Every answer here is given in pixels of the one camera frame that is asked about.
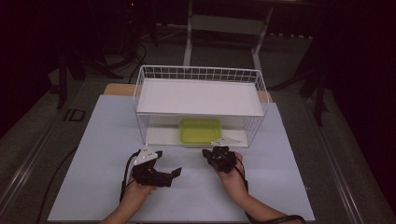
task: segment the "wire basket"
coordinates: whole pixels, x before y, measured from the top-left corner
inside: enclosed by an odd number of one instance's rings
[[[149,83],[149,81],[175,81],[181,82],[183,85],[188,85],[195,82],[200,82],[200,85],[204,84],[213,84],[220,85],[221,87],[230,88],[230,84],[237,85],[248,85],[253,88],[254,97],[257,98],[258,108],[260,109],[259,116],[250,116],[244,114],[228,114],[228,113],[208,113],[206,112],[196,112],[192,111],[157,111],[157,112],[147,112],[141,111],[139,108],[142,105],[142,102],[145,103],[147,99],[143,99],[145,85]],[[176,97],[183,97],[184,94],[181,92]],[[136,113],[139,129],[142,135],[142,139],[144,144],[158,144],[158,145],[178,145],[178,124],[181,120],[185,118],[215,118],[221,120],[221,125],[223,129],[231,129],[234,130],[235,127],[238,129],[242,129],[246,138],[242,140],[243,144],[235,144],[231,147],[248,147],[254,139],[256,132],[260,128],[262,121],[267,113],[268,104],[269,104],[269,95],[265,89],[265,84],[262,78],[262,73],[259,70],[251,70],[251,69],[239,69],[239,68],[221,68],[221,67],[198,67],[198,66],[164,66],[164,65],[143,65],[140,68],[139,76],[136,81],[136,87],[134,90],[134,110]],[[150,134],[150,128],[154,126],[161,127],[172,127],[173,131],[167,131],[166,133],[174,132],[175,139],[168,142],[167,140],[154,141],[152,143],[152,137],[148,137]],[[154,138],[161,138],[163,134],[156,133],[154,134]]]

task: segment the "black cable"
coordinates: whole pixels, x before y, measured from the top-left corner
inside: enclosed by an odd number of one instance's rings
[[[139,155],[139,153],[140,153],[140,149],[139,149],[136,153],[132,154],[132,156],[131,156],[131,157],[128,159],[128,161],[126,162],[125,172],[124,172],[124,178],[123,178],[122,183],[121,183],[120,202],[121,202],[121,200],[122,200],[122,197],[123,197],[123,194],[124,194],[124,192],[125,192],[125,189],[126,189],[130,184],[132,184],[132,182],[134,182],[134,181],[131,181],[129,184],[126,184],[126,182],[128,181],[129,164],[131,163],[131,160],[132,160],[134,157],[136,157],[137,155]]]
[[[288,222],[288,221],[294,221],[298,220],[301,223],[305,224],[305,220],[297,215],[291,215],[291,216],[285,216],[285,217],[279,217],[275,219],[271,219],[268,221],[252,221],[253,224],[278,224],[278,223],[283,223],[283,222]]]
[[[122,66],[126,66],[126,65],[130,64],[132,62],[132,59],[133,59],[132,53],[128,53],[119,62],[102,64],[102,66],[107,69],[117,69]]]
[[[118,69],[118,70],[114,70],[115,73],[119,73],[122,72],[128,68],[130,68],[132,65],[134,65],[134,62],[129,62],[127,65],[125,65],[124,67]]]
[[[136,59],[139,61],[139,63],[137,64],[137,66],[134,68],[134,71],[132,71],[131,75],[129,76],[129,80],[128,80],[128,83],[129,83],[129,84],[131,84],[132,77],[134,76],[134,73],[136,72],[137,68],[140,67],[141,65],[143,65],[143,63],[146,63],[144,60],[145,60],[145,58],[146,58],[146,55],[147,55],[147,51],[148,51],[148,50],[147,50],[147,48],[146,48],[142,43],[140,43],[140,41],[137,42],[137,44],[140,45],[140,46],[143,48],[144,54],[143,54],[143,57],[142,57],[142,58],[139,58],[140,55],[139,55],[138,53],[136,53]]]
[[[236,159],[237,159],[239,162],[241,162],[242,171],[244,172],[244,176],[245,176],[245,166],[244,166],[244,163],[242,163],[242,161],[239,160],[239,158],[236,157]]]
[[[46,189],[46,192],[45,192],[45,194],[44,194],[43,201],[42,201],[42,203],[41,203],[41,207],[40,207],[40,211],[39,211],[39,213],[38,213],[38,217],[37,217],[36,224],[39,224],[39,223],[40,223],[40,219],[41,219],[41,216],[42,216],[43,210],[44,210],[44,205],[45,205],[45,203],[46,203],[48,194],[49,194],[49,192],[50,192],[50,187],[51,187],[51,185],[52,185],[53,180],[55,179],[55,176],[58,174],[59,170],[60,170],[61,167],[64,165],[64,163],[66,162],[66,160],[67,160],[73,153],[75,153],[75,152],[77,151],[77,149],[78,149],[78,147],[75,147],[73,150],[71,150],[71,151],[67,154],[66,157],[64,157],[64,159],[62,160],[61,164],[59,164],[59,166],[58,166],[58,168],[56,169],[55,173],[52,175],[52,178],[50,179],[50,182],[49,182],[49,184],[48,184],[48,186],[47,186],[47,189]]]

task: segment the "dark background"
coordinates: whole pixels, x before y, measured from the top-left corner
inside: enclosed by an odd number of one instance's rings
[[[128,14],[122,1],[2,1],[0,4],[0,136],[50,90],[48,73],[58,67],[62,41],[103,61],[105,51],[121,53],[125,18],[149,30],[150,20],[163,25],[186,24],[187,2],[155,1],[157,10]],[[333,91],[378,185],[396,210],[396,10],[391,1],[309,1],[276,5],[269,33],[313,36],[304,58],[327,69],[326,86]],[[224,4],[228,10],[219,10]],[[239,1],[201,1],[204,13],[259,18]],[[252,3],[251,7],[262,3]]]

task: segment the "hand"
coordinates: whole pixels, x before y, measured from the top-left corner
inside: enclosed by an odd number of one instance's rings
[[[140,209],[150,193],[157,187],[143,186],[131,177],[119,206],[101,224],[124,224]]]
[[[241,161],[243,159],[242,155],[235,152],[236,167],[244,173]],[[238,203],[241,199],[248,196],[248,191],[245,187],[244,178],[235,170],[232,169],[230,173],[226,174],[224,172],[217,172],[219,175],[222,186],[225,191],[230,195],[230,197]]]
[[[143,186],[130,177],[129,184],[125,189],[120,203],[134,203],[139,204],[140,207],[146,198],[151,194],[151,192],[156,188],[157,187],[154,186]]]

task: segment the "white wire rack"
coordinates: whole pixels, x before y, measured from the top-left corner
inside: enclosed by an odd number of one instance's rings
[[[174,128],[177,129],[178,122],[182,118],[185,118],[186,116],[199,117],[202,115],[200,112],[195,113],[195,111],[185,114],[167,113],[165,111],[153,114],[139,111],[139,105],[141,105],[141,101],[144,100],[141,99],[141,96],[145,87],[145,83],[149,80],[158,79],[183,81],[184,83],[189,82],[189,80],[191,82],[194,82],[196,80],[199,80],[201,82],[212,81],[211,83],[213,83],[213,81],[216,81],[216,83],[221,85],[247,83],[252,88],[254,88],[255,92],[257,92],[257,102],[260,107],[260,111],[262,112],[261,116],[230,116],[225,114],[211,114],[212,117],[215,116],[221,120],[223,128],[234,128],[236,123],[242,124],[240,129],[242,129],[246,135],[246,139],[244,140],[246,142],[245,144],[236,147],[248,147],[250,145],[250,143],[254,139],[254,136],[256,135],[256,132],[260,128],[265,114],[268,110],[270,97],[265,89],[262,72],[259,70],[198,66],[143,65],[140,68],[139,76],[137,78],[136,87],[134,90],[134,110],[138,120],[138,125],[143,138],[143,142],[145,144],[152,144],[148,140],[148,133],[153,123],[162,126],[169,126],[172,125],[172,122],[174,122]]]

